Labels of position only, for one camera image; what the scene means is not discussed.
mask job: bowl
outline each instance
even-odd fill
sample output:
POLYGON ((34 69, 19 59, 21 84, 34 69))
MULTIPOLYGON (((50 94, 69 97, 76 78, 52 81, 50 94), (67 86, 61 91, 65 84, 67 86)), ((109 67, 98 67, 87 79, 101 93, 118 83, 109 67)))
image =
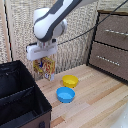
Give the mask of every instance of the bowl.
POLYGON ((56 91, 57 98, 62 103, 70 103, 75 97, 75 92, 68 87, 58 88, 56 91))
POLYGON ((69 88, 76 87, 76 85, 78 83, 78 78, 73 75, 65 75, 65 76, 63 76, 62 80, 63 80, 63 85, 65 87, 69 87, 69 88))

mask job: drawer handle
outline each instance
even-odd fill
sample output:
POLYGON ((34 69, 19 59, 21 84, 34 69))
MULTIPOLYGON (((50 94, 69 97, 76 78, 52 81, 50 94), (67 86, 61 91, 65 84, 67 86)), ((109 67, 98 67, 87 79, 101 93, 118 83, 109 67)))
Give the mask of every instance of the drawer handle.
POLYGON ((101 60, 104 60, 104 61, 107 61, 107 62, 109 62, 109 63, 112 63, 112 64, 114 64, 114 65, 116 65, 116 66, 120 66, 120 64, 117 62, 113 62, 113 61, 111 61, 111 60, 108 60, 108 59, 106 59, 106 58, 104 58, 104 57, 101 57, 101 56, 96 56, 97 58, 99 58, 99 59, 101 59, 101 60))
POLYGON ((128 36, 128 33, 120 33, 120 32, 115 32, 115 31, 112 31, 112 30, 105 30, 105 32, 110 32, 110 33, 115 33, 115 34, 119 34, 119 35, 128 36))

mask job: blue bowl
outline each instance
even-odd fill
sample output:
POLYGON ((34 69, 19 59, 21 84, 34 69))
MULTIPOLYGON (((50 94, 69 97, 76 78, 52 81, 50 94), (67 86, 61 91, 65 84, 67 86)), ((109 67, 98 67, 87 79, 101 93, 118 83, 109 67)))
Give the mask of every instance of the blue bowl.
POLYGON ((62 103, 72 102, 75 96, 75 92, 71 88, 68 88, 68 87, 58 88, 56 91, 56 94, 57 94, 58 100, 62 103))

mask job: black storage bin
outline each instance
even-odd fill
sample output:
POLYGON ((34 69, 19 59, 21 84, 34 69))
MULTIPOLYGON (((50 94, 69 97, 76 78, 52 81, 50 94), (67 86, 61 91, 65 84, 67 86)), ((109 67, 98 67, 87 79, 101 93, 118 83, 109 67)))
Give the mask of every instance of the black storage bin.
POLYGON ((51 110, 21 61, 0 65, 0 128, 50 128, 51 110))

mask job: cable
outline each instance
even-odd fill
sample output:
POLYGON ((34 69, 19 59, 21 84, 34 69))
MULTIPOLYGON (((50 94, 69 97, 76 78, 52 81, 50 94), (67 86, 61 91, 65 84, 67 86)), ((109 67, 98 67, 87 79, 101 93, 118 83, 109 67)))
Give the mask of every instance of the cable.
POLYGON ((100 21, 98 24, 96 24, 93 28, 89 29, 89 30, 86 31, 85 33, 83 33, 83 34, 81 34, 81 35, 79 35, 79 36, 77 36, 77 37, 75 37, 75 38, 72 38, 72 39, 70 39, 70 40, 64 41, 64 42, 62 42, 62 43, 60 43, 60 44, 58 44, 58 45, 61 45, 61 44, 70 42, 70 41, 72 41, 72 40, 75 40, 75 39, 77 39, 77 38, 79 38, 79 37, 81 37, 81 36, 87 34, 87 33, 90 32, 91 30, 95 29, 98 25, 100 25, 103 21, 105 21, 109 16, 111 16, 114 12, 116 12, 116 10, 118 10, 121 6, 123 6, 123 5, 126 4, 127 2, 128 2, 128 0, 126 0, 125 2, 123 2, 123 3, 122 3, 121 5, 119 5, 115 10, 113 10, 110 14, 108 14, 107 17, 105 17, 102 21, 100 21))

